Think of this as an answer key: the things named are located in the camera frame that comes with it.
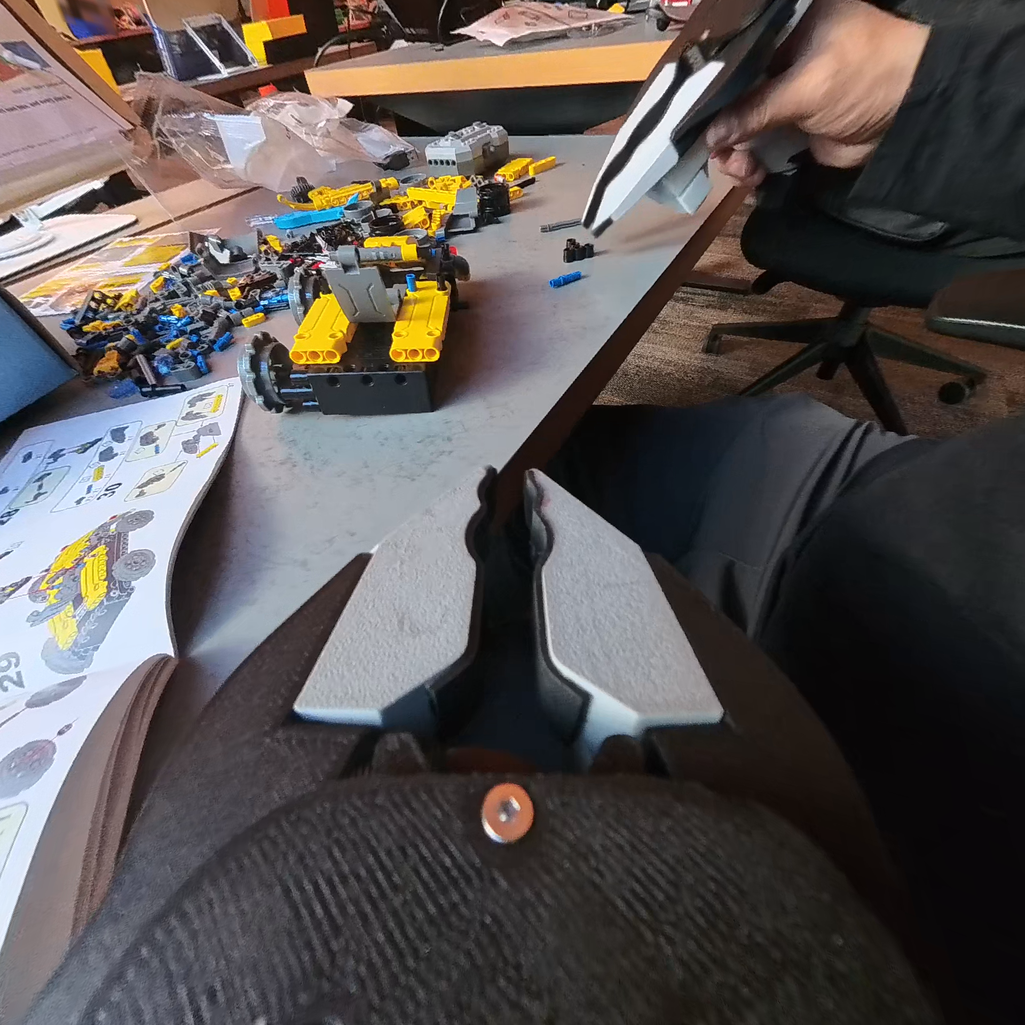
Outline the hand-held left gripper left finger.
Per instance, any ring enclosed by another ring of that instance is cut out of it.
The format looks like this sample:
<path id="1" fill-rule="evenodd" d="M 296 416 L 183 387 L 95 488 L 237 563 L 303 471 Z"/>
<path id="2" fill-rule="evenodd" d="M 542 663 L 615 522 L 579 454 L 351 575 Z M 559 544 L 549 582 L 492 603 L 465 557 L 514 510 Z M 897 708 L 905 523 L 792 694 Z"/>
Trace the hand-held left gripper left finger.
<path id="1" fill-rule="evenodd" d="M 293 703 L 311 723 L 436 734 L 479 643 L 485 475 L 376 545 Z"/>

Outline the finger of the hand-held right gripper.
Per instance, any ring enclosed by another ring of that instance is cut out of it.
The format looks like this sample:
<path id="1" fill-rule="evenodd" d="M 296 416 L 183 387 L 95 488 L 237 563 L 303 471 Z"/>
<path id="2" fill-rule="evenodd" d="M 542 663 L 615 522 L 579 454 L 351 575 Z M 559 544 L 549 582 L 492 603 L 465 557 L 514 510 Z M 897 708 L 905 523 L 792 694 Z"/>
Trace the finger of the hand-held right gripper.
<path id="1" fill-rule="evenodd" d="M 705 106 L 730 72 L 725 61 L 709 61 L 684 73 L 683 61 L 663 65 L 620 127 L 596 176 L 596 224 L 617 222 L 644 198 L 686 215 L 707 198 Z"/>
<path id="2" fill-rule="evenodd" d="M 618 131 L 598 172 L 581 223 L 594 237 L 632 209 L 676 163 L 673 135 L 693 105 L 686 61 L 664 65 Z"/>

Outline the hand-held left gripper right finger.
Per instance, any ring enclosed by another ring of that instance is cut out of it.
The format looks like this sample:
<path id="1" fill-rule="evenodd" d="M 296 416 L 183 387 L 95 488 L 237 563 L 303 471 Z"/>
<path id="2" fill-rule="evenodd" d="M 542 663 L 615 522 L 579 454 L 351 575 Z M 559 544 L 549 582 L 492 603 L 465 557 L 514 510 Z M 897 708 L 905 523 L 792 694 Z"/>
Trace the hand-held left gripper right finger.
<path id="1" fill-rule="evenodd" d="M 574 761 L 611 737 L 717 727 L 724 707 L 647 557 L 543 471 L 526 475 L 540 700 Z"/>

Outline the instruction booklet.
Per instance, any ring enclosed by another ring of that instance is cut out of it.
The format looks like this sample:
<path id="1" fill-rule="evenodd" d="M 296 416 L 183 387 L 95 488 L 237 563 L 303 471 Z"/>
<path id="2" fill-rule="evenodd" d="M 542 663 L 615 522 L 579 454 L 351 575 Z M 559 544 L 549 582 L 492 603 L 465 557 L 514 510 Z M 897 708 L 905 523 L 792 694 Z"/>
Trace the instruction booklet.
<path id="1" fill-rule="evenodd" d="M 70 766 L 175 653 L 177 547 L 233 441 L 237 379 L 24 430 L 1 470 L 2 940 Z"/>

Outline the yellow black brick vehicle model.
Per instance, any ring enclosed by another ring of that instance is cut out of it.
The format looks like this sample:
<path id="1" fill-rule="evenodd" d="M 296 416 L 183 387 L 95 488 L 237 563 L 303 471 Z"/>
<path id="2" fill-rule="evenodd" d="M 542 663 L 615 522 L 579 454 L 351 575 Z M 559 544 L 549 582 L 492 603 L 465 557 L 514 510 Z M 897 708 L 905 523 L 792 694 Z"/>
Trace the yellow black brick vehicle model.
<path id="1" fill-rule="evenodd" d="M 294 334 L 282 341 L 263 331 L 245 342 L 241 388 L 273 414 L 427 414 L 458 288 L 469 279 L 466 258 L 424 234 L 372 237 L 303 261 L 287 285 Z"/>

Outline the pile of brick parts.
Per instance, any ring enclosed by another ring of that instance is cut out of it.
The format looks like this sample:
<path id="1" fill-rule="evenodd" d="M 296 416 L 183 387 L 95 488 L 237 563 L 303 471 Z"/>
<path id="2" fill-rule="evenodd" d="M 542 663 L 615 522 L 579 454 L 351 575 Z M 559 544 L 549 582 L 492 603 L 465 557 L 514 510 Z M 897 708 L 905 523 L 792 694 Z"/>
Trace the pile of brick parts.
<path id="1" fill-rule="evenodd" d="M 278 197 L 282 214 L 241 237 L 188 233 L 190 248 L 180 257 L 137 288 L 93 291 L 61 317 L 60 330 L 84 377 L 115 381 L 114 397 L 184 391 L 210 372 L 210 355 L 229 348 L 238 330 L 262 326 L 282 310 L 295 319 L 287 285 L 301 262 L 407 234 L 458 250 L 455 238 L 503 223 L 525 190 L 556 166 L 554 155 L 519 156 L 488 176 L 413 172 L 340 187 L 299 178 Z"/>

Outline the person's right forearm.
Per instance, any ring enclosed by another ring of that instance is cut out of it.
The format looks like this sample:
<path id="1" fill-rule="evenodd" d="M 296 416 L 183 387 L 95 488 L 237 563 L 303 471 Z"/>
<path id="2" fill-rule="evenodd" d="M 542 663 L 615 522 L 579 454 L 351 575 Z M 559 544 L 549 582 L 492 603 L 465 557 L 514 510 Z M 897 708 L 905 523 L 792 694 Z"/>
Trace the person's right forearm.
<path id="1" fill-rule="evenodd" d="M 835 218 L 909 246 L 1023 255 L 1023 2 L 878 2 L 929 28 L 912 86 Z"/>

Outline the person's right hand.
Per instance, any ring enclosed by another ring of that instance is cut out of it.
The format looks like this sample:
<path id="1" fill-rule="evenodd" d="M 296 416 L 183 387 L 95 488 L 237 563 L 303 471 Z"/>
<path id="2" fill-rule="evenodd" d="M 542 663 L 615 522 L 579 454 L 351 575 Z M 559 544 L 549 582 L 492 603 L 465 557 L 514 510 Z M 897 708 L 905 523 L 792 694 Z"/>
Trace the person's right hand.
<path id="1" fill-rule="evenodd" d="M 777 52 L 779 74 L 709 126 L 712 161 L 735 183 L 757 186 L 767 171 L 753 141 L 788 128 L 807 135 L 823 166 L 865 165 L 896 118 L 931 32 L 866 2 L 813 2 Z"/>

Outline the papers on table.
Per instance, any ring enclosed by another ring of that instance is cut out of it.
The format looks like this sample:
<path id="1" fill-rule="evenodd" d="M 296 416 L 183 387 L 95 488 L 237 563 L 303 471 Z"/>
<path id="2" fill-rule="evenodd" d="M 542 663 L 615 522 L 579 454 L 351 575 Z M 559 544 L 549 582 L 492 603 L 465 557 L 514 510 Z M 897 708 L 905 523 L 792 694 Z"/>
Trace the papers on table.
<path id="1" fill-rule="evenodd" d="M 504 48 L 614 32 L 633 20 L 621 4 L 603 9 L 578 3 L 517 1 L 451 29 L 451 36 Z"/>

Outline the grey battery box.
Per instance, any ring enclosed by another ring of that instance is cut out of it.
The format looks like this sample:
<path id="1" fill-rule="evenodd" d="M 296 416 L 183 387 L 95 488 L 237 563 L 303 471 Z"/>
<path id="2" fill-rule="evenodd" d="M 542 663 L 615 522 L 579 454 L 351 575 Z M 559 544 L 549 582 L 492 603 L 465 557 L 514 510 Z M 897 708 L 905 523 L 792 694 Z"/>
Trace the grey battery box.
<path id="1" fill-rule="evenodd" d="M 506 164 L 509 139 L 500 125 L 474 122 L 439 137 L 424 148 L 433 176 L 488 176 Z"/>

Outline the wooden edged table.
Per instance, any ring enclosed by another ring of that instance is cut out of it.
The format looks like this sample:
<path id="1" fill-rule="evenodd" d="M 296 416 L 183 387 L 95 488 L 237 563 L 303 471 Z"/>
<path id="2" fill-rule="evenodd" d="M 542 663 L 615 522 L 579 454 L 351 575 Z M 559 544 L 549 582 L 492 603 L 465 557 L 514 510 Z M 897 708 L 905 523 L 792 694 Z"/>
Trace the wooden edged table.
<path id="1" fill-rule="evenodd" d="M 497 47 L 417 43 L 305 73 L 314 96 L 336 96 L 399 135 L 426 137 L 483 121 L 510 135 L 584 135 L 626 115 L 674 41 L 638 15 L 609 33 Z"/>

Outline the crumpled clear plastic bag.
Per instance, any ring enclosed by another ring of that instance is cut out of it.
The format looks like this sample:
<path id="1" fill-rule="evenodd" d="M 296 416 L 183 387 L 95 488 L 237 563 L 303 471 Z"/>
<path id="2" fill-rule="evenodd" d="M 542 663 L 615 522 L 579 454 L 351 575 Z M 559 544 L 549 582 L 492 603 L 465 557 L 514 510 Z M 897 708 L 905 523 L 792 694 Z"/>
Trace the crumpled clear plastic bag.
<path id="1" fill-rule="evenodd" d="M 129 95 L 141 124 L 129 174 L 152 194 L 199 179 L 283 194 L 299 178 L 352 184 L 420 162 L 416 147 L 358 120 L 342 98 L 277 92 L 245 108 L 161 74 L 141 74 Z"/>

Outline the yellow printed sheet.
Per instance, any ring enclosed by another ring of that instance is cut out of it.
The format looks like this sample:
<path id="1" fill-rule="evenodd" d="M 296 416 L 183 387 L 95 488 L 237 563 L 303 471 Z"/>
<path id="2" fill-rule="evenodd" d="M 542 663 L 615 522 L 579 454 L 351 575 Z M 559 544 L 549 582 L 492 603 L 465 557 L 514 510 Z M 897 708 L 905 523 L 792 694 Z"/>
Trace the yellow printed sheet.
<path id="1" fill-rule="evenodd" d="M 189 248 L 188 232 L 117 239 L 15 295 L 36 317 L 63 317 L 77 311 L 93 291 L 137 288 Z"/>

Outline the white flat tray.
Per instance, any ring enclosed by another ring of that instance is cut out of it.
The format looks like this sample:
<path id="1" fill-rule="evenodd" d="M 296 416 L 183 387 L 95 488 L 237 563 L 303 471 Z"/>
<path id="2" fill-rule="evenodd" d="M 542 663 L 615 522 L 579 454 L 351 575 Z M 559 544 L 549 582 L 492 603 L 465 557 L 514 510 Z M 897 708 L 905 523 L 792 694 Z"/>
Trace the white flat tray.
<path id="1" fill-rule="evenodd" d="M 1 236 L 1 277 L 19 274 L 137 224 L 132 214 L 91 213 L 19 224 Z"/>

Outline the document stand with paper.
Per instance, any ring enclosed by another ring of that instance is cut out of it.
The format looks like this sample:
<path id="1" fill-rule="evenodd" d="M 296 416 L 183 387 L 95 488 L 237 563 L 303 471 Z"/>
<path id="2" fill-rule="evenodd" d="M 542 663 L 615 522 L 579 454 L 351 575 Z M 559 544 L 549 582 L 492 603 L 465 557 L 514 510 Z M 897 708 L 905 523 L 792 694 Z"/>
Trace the document stand with paper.
<path id="1" fill-rule="evenodd" d="M 1 3 L 1 214 L 126 168 L 140 123 L 29 2 Z"/>

